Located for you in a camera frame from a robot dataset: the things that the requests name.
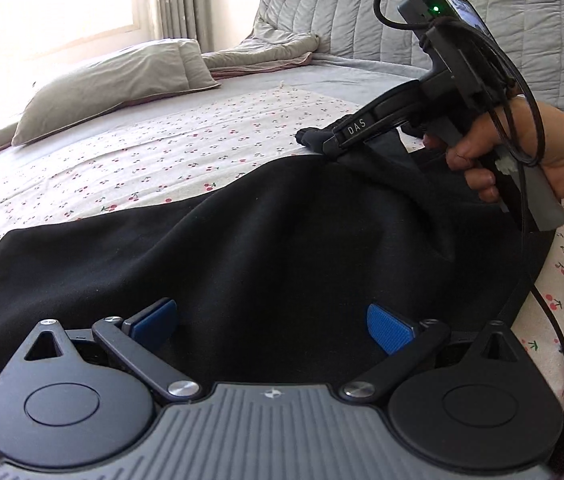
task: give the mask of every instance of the curtain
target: curtain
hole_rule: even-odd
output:
[[[157,38],[192,38],[202,52],[211,49],[206,0],[151,0],[151,22]]]

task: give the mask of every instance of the black cable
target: black cable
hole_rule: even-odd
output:
[[[540,114],[539,107],[537,106],[536,99],[533,96],[533,92],[528,87],[524,77],[521,75],[518,68],[510,60],[507,54],[500,48],[500,46],[487,35],[483,34],[478,29],[471,27],[470,25],[464,23],[458,18],[452,16],[439,16],[430,20],[428,22],[420,23],[398,23],[389,20],[383,15],[380,9],[380,4],[382,0],[373,0],[373,12],[377,19],[386,25],[387,27],[396,28],[398,30],[425,30],[423,37],[420,40],[420,46],[426,48],[428,43],[428,31],[434,27],[453,27],[462,30],[466,33],[464,39],[471,41],[473,46],[479,51],[479,53],[484,56],[485,63],[482,63],[487,69],[487,75],[491,79],[493,87],[497,89],[498,99],[502,104],[502,109],[504,111],[504,116],[507,120],[508,134],[498,116],[494,103],[491,100],[491,96],[486,88],[484,88],[484,102],[486,109],[488,110],[491,121],[495,126],[495,129],[500,136],[502,144],[507,148],[510,155],[515,159],[518,167],[518,175],[520,178],[520,200],[522,209],[522,229],[521,229],[521,264],[523,274],[530,281],[530,290],[534,298],[536,298],[537,303],[539,303],[545,316],[548,318],[549,323],[553,327],[553,331],[558,337],[558,341],[562,346],[562,355],[564,358],[564,333],[560,328],[560,324],[556,319],[555,315],[546,304],[546,301],[537,290],[534,280],[529,275],[525,265],[524,265],[524,255],[526,254],[526,235],[528,233],[528,194],[526,189],[526,171],[525,168],[532,168],[542,162],[544,157],[544,151],[546,149],[546,139],[544,137],[544,125],[542,123],[542,115]],[[537,139],[537,149],[534,156],[528,155],[520,146],[520,141],[518,138],[518,131],[516,128],[515,121],[513,119],[513,112],[508,101],[506,92],[502,89],[501,84],[497,84],[497,81],[508,82],[511,79],[515,81],[520,87],[524,97],[526,98],[526,103],[531,111],[531,115],[534,120],[534,125],[536,126],[536,139]]]

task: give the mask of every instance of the black circular disc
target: black circular disc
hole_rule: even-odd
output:
[[[393,428],[418,454],[456,470],[493,474],[542,462],[559,437],[562,411],[548,388],[524,384],[508,365],[412,377],[389,402]]]
[[[62,399],[58,406],[57,399]],[[75,383],[44,386],[26,400],[30,418],[45,426],[71,426],[89,418],[99,408],[99,395],[93,388]]]

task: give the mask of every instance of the cherry print sheet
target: cherry print sheet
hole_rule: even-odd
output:
[[[123,123],[74,142],[63,137],[54,151],[0,171],[0,238],[10,229],[78,221],[218,189],[275,158],[308,154],[295,142],[298,128],[324,126],[358,107],[278,86],[216,102],[206,98],[197,107]],[[402,140],[409,150],[421,147],[419,139]],[[564,330],[564,226],[537,286]],[[514,331],[564,402],[564,349],[532,297]]]

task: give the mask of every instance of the screen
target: screen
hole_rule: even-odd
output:
[[[492,38],[489,29],[486,28],[486,25],[482,21],[480,15],[473,9],[473,6],[467,0],[446,0],[457,15],[468,25],[471,25],[473,28],[477,28],[482,33],[486,34],[490,38]]]

